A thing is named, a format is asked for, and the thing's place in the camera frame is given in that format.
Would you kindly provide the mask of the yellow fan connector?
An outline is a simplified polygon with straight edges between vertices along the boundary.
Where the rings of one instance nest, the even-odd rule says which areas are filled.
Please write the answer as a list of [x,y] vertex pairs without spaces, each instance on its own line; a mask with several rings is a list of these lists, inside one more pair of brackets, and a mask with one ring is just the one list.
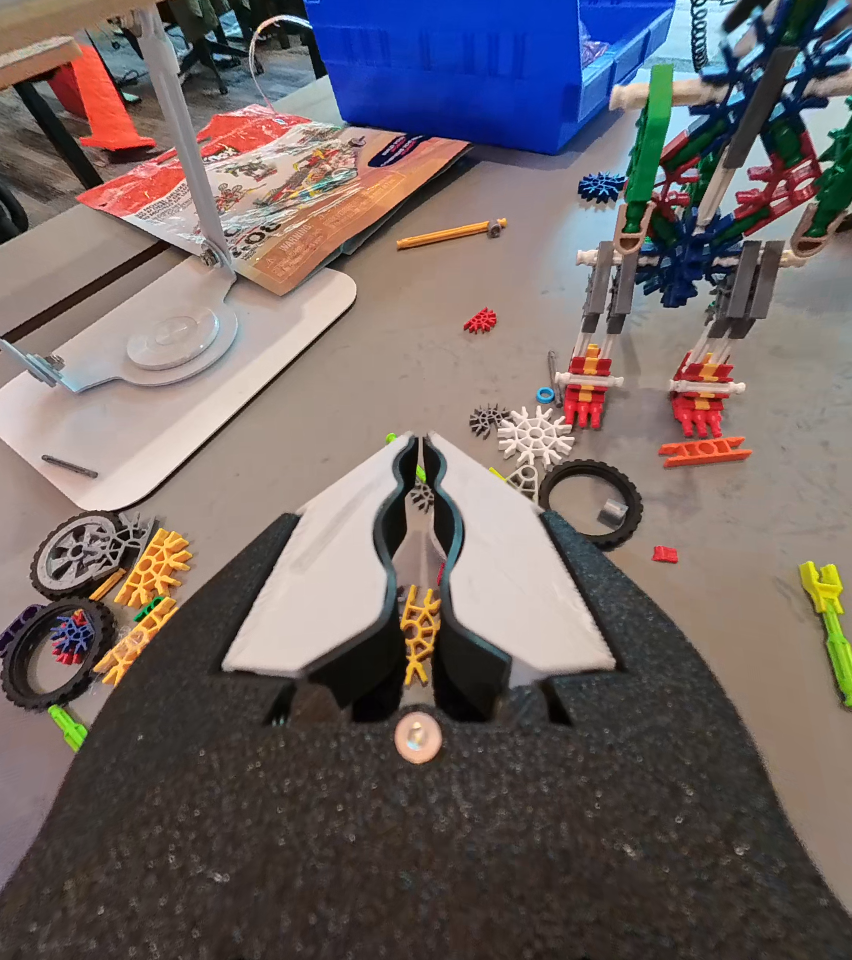
[[149,618],[141,624],[134,623],[130,632],[121,638],[94,666],[94,673],[101,682],[112,687],[118,686],[122,678],[150,644],[151,640],[176,613],[178,606],[167,618]]
[[181,586],[178,576],[190,570],[189,541],[180,533],[160,528],[120,587],[113,602],[142,609]]
[[407,666],[404,687],[409,688],[416,680],[425,687],[430,682],[427,666],[435,649],[441,628],[442,601],[432,587],[422,592],[416,584],[408,588],[400,616]]

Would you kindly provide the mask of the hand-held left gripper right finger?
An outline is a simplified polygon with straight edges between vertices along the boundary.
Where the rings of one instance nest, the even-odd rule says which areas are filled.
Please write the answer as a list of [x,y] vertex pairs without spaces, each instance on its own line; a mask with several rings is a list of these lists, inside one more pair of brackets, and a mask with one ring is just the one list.
[[544,512],[439,433],[423,438],[444,555],[436,648],[442,688],[473,714],[511,689],[613,671],[616,660]]

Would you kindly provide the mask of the lime rod with yellow clip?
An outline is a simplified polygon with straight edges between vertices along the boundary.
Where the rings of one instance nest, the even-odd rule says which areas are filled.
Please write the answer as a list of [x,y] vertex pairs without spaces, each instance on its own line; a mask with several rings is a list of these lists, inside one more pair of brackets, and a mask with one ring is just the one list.
[[799,576],[805,593],[822,618],[826,650],[843,705],[852,710],[852,644],[845,637],[840,622],[844,608],[840,599],[843,584],[838,568],[831,563],[818,568],[809,560],[799,566]]

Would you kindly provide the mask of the red toy packaging bag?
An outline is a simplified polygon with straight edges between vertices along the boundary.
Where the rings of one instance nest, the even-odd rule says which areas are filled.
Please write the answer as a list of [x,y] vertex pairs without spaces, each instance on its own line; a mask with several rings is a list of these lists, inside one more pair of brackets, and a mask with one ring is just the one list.
[[233,269],[278,296],[362,245],[470,147],[263,104],[216,114],[196,139]]

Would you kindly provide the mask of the lime green rod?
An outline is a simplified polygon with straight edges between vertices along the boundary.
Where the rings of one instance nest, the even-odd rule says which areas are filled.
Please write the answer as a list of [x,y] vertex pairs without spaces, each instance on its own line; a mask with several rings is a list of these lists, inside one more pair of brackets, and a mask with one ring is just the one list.
[[74,752],[82,749],[85,739],[88,736],[88,730],[83,723],[77,721],[72,714],[63,706],[58,704],[50,705],[47,708],[48,716],[55,726],[60,730],[62,738],[66,745]]

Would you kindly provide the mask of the blue plastic bin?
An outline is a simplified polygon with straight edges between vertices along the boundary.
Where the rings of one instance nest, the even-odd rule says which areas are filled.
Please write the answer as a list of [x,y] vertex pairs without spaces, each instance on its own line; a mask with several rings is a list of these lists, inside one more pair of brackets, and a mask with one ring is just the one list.
[[[665,42],[668,1],[307,1],[343,120],[555,155]],[[608,51],[580,68],[578,22]]]

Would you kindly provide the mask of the tan desk with dark leg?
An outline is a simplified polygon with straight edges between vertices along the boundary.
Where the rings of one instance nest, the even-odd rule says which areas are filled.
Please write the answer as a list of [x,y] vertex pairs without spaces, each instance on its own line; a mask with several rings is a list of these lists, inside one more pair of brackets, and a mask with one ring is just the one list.
[[81,145],[60,122],[48,102],[36,91],[35,83],[47,81],[61,66],[83,55],[72,36],[60,36],[0,54],[0,91],[13,89],[36,125],[86,189],[100,186],[103,179]]

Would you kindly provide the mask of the clear bag of parts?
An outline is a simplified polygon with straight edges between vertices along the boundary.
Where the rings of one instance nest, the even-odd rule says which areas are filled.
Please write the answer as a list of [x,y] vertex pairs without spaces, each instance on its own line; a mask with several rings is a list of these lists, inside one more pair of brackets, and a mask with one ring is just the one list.
[[577,22],[579,68],[586,70],[599,60],[610,49],[610,43],[592,36],[587,24],[579,19]]

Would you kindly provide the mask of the yellow rod with grey end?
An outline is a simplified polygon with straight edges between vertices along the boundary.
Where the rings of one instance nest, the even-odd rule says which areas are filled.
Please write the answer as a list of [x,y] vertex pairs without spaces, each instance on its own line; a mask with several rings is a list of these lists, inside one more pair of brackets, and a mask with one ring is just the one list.
[[449,227],[443,230],[402,238],[396,241],[395,246],[397,251],[408,251],[475,235],[496,238],[502,234],[507,226],[508,219],[506,218],[496,218],[483,222],[473,222],[461,226]]

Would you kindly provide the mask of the purple connector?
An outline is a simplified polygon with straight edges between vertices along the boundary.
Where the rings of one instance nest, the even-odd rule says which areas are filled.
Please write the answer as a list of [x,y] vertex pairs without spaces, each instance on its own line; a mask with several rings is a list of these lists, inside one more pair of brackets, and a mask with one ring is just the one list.
[[30,604],[25,606],[21,612],[10,622],[10,624],[0,633],[0,656],[27,624],[46,608],[45,604]]

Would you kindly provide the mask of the white document stand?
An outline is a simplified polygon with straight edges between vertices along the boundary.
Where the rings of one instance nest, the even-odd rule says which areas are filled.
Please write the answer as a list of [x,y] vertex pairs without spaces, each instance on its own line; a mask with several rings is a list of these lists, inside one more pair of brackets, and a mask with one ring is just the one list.
[[[0,2],[0,55],[134,11],[146,65],[200,227],[199,256],[160,275],[54,354],[0,351],[24,369],[0,388],[0,439],[81,509],[132,506],[354,304],[331,269],[277,296],[233,269],[171,42],[152,2]],[[41,461],[44,453],[96,479]]]

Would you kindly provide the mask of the orange traffic cone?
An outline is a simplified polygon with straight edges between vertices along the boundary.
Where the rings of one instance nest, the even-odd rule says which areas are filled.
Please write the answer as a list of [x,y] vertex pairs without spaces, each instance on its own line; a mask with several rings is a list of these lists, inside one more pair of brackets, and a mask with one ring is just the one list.
[[125,102],[96,49],[80,45],[80,55],[48,79],[67,112],[85,119],[91,129],[80,144],[108,152],[156,148],[156,140],[139,134]]

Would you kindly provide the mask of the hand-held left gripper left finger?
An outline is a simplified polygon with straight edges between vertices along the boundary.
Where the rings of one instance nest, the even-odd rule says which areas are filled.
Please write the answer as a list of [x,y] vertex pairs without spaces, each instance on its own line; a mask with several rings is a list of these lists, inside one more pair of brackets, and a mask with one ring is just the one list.
[[400,434],[299,509],[224,672],[324,685],[348,707],[405,668],[395,556],[419,454]]

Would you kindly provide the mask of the black rubber tire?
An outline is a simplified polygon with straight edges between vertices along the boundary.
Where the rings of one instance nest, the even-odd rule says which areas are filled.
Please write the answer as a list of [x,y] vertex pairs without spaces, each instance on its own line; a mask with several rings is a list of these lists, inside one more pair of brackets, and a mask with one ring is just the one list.
[[[84,660],[60,686],[38,690],[30,679],[36,652],[50,642],[58,617],[83,609],[95,625],[96,636]],[[5,698],[30,713],[45,713],[49,706],[66,706],[79,699],[94,681],[94,666],[117,638],[117,621],[108,606],[81,596],[69,596],[48,603],[45,609],[18,631],[2,655],[0,682]]]
[[539,486],[539,507],[544,511],[551,511],[550,498],[553,489],[574,476],[599,478],[615,489],[624,504],[623,519],[614,531],[608,534],[580,535],[601,551],[611,551],[631,539],[642,519],[643,500],[633,481],[621,470],[606,462],[579,459],[564,462],[547,470]]

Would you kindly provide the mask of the small dark blue snowflake connector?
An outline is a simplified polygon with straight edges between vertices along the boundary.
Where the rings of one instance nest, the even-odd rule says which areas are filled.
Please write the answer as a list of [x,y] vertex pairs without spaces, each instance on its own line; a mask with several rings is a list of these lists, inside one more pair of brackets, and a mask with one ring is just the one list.
[[628,178],[624,174],[614,174],[609,171],[587,174],[578,181],[577,197],[597,205],[615,204],[627,183]]

